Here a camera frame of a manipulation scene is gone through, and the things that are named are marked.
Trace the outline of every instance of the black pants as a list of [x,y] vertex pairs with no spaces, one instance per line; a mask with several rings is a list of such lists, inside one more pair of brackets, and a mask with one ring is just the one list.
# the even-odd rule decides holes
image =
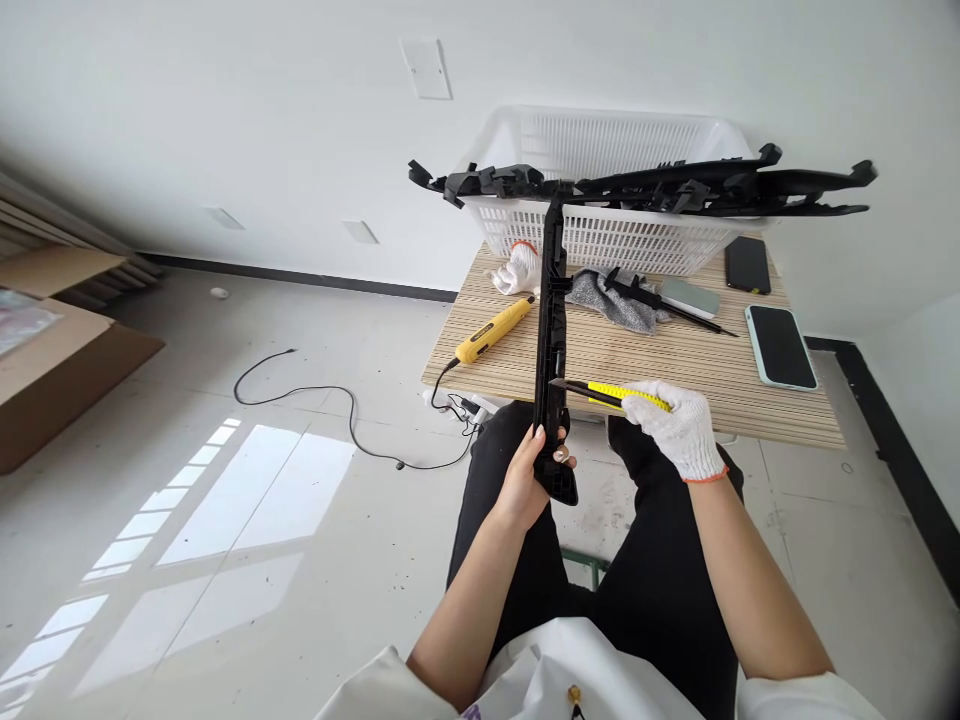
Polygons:
[[[487,421],[471,451],[447,586],[496,502],[533,419],[515,402]],[[686,484],[656,443],[624,418],[610,444],[637,485],[637,517],[596,594],[567,582],[548,505],[527,533],[491,658],[510,640],[556,617],[585,616],[621,652],[651,662],[705,718],[732,718],[737,658],[720,616]],[[743,473],[719,448],[743,497]]]

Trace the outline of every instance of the right hand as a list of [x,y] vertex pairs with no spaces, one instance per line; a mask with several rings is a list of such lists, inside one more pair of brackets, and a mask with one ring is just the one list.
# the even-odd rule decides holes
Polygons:
[[644,380],[624,385],[667,402],[667,412],[649,400],[627,395],[621,402],[627,420],[639,425],[657,443],[684,482],[712,482],[727,473],[727,465],[717,451],[713,422],[707,399],[693,390],[674,387],[662,380]]

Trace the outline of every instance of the white shirt sleeve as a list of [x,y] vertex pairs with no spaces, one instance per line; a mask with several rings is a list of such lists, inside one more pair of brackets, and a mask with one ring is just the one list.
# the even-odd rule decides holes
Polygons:
[[747,680],[737,698],[740,720],[883,720],[833,673],[795,680]]
[[316,720],[451,720],[453,705],[430,690],[388,647],[347,680]]

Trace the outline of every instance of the black smartphone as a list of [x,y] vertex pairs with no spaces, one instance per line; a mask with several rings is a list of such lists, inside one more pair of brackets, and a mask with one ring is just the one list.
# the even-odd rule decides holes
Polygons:
[[727,245],[727,287],[756,295],[770,294],[767,246],[763,240],[741,235]]
[[793,313],[750,305],[746,315],[760,380],[774,387],[816,390],[817,376]]

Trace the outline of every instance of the person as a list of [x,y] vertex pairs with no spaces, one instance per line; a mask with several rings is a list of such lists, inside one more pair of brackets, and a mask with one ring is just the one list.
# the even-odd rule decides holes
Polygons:
[[706,398],[628,387],[672,407],[628,396],[626,418],[608,420],[636,519],[596,593],[567,581],[533,474],[543,429],[530,427],[532,406],[508,405],[473,448],[447,592],[410,657],[384,650],[319,720],[712,720],[735,707],[741,720],[880,718],[834,673],[747,515]]

